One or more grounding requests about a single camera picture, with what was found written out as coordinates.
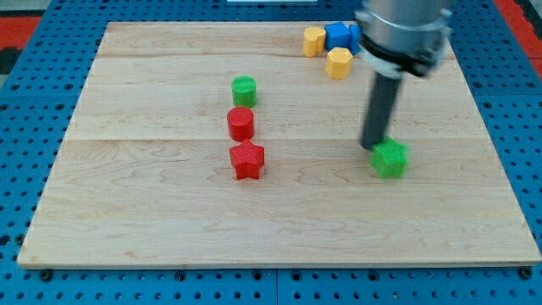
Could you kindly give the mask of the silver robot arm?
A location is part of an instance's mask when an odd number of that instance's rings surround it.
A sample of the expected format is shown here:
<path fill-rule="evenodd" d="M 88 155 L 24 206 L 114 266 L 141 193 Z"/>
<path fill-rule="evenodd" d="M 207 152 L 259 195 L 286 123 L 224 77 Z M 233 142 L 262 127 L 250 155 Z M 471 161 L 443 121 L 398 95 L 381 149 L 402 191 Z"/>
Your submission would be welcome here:
<path fill-rule="evenodd" d="M 450 0 L 366 0 L 354 12 L 362 58 L 375 71 L 360 138 L 364 149 L 384 141 L 402 76 L 424 77 L 440 63 L 453 6 Z"/>

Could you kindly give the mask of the blue block behind arm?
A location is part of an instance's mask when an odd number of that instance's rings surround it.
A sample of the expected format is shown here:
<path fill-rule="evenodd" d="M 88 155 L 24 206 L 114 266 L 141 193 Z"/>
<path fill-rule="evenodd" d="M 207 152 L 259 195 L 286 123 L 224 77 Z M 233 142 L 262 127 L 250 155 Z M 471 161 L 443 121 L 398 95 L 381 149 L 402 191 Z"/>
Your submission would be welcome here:
<path fill-rule="evenodd" d="M 362 34 L 362 28 L 359 25 L 351 24 L 348 26 L 349 32 L 350 32 L 350 40 L 349 40 L 349 49 L 351 51 L 351 54 L 353 56 L 359 54 L 360 47 L 359 47 L 359 40 L 361 38 Z"/>

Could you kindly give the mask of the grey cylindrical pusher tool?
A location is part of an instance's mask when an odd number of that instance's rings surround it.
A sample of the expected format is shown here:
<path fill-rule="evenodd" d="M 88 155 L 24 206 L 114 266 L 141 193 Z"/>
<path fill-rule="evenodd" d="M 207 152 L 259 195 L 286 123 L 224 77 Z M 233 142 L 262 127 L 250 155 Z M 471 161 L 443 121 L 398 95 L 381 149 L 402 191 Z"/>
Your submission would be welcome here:
<path fill-rule="evenodd" d="M 384 140 L 400 85 L 401 78 L 393 79 L 375 73 L 362 126 L 360 139 L 362 148 L 371 151 L 374 145 Z"/>

